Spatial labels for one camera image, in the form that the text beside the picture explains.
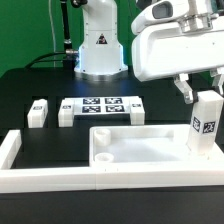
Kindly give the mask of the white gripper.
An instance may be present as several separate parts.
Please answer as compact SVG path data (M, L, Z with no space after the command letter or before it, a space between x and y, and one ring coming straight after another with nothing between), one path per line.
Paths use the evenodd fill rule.
M224 95L224 16L211 0L151 0L131 29L135 76L154 80L174 76L186 104L194 101L187 73L210 70L212 87Z

